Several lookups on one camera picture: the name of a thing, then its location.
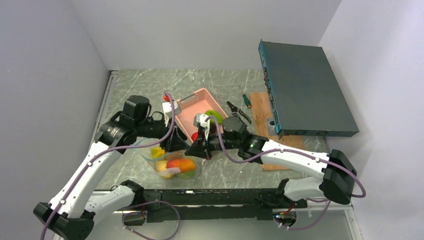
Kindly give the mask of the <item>red cracked fruit toy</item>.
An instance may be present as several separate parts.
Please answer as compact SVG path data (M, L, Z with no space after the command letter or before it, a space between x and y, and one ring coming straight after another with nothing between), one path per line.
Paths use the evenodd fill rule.
M195 142L196 140L197 140L197 138L198 138L198 133L197 132L195 132L195 133L193 133L192 135L191 135L191 140L193 141L193 142Z

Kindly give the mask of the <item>orange red mango toy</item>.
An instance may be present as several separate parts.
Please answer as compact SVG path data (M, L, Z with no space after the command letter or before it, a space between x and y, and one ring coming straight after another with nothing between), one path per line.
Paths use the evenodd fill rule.
M186 171L195 170L196 164L190 158L175 158L167 162L166 168L167 169L179 168L180 172L183 173Z

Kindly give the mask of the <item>yellow starfruit toy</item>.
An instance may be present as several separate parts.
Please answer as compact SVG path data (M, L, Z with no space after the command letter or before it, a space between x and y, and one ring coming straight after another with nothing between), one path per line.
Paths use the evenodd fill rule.
M160 147L154 147L150 150L151 158L152 159L160 159L162 158L167 152L160 148Z

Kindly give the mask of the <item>clear zip top bag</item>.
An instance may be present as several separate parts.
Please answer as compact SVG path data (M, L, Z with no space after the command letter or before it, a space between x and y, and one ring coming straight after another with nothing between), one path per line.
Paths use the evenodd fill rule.
M134 151L165 180L191 179L201 172L197 159L186 156L183 150L165 150L159 144L155 144L149 147L138 147Z

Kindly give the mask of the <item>green cabbage toy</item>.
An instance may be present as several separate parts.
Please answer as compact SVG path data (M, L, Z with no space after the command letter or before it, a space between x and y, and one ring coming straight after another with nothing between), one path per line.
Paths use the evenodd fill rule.
M189 179L192 178L196 175L196 170L189 170L189 171L185 171L185 172L181 172L177 174L178 178L182 178L182 179Z

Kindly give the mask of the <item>yellow bumpy fruit toy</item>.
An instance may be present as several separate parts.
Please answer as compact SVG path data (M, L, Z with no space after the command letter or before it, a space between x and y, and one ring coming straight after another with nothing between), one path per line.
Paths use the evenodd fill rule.
M173 177L173 174L163 173L163 171L165 172L167 171L167 163L168 162L166 160L157 161L155 163L155 170L160 177L162 177L163 179L169 180Z

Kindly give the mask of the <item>pink plastic basket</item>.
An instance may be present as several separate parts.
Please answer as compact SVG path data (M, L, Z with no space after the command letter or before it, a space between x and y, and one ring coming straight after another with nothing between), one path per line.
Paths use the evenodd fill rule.
M194 118L198 113L204 114L208 110L213 110L219 113L223 119L228 117L206 88L198 89L193 94L178 99L176 102L181 112L176 115L175 119L182 132L188 137L187 141L190 144L193 143L192 134L198 131L198 128L194 125Z

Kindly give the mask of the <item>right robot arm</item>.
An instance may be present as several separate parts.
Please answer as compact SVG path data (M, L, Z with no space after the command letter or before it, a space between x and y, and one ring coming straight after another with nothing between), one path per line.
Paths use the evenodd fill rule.
M221 151L236 164L277 165L306 174L307 178L280 182L275 200L282 208L308 198L348 205L352 198L366 196L356 169L340 150L325 153L290 147L250 133L247 125L233 116L219 124L215 117L198 113L193 124L198 134L186 150L187 156L209 159L212 152Z

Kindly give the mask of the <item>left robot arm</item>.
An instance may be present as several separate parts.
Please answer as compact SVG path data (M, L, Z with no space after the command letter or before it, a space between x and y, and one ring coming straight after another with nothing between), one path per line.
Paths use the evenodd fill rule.
M130 96L122 111L102 125L88 153L65 186L48 202L38 203L33 213L43 223L40 238L52 231L65 240L84 240L93 228L113 212L128 207L139 209L144 203L144 189L127 180L115 190L91 200L96 186L126 150L136 148L138 137L154 139L155 144L187 145L178 136L176 117L179 103L173 99L163 107L164 122L148 126L150 102L140 95Z

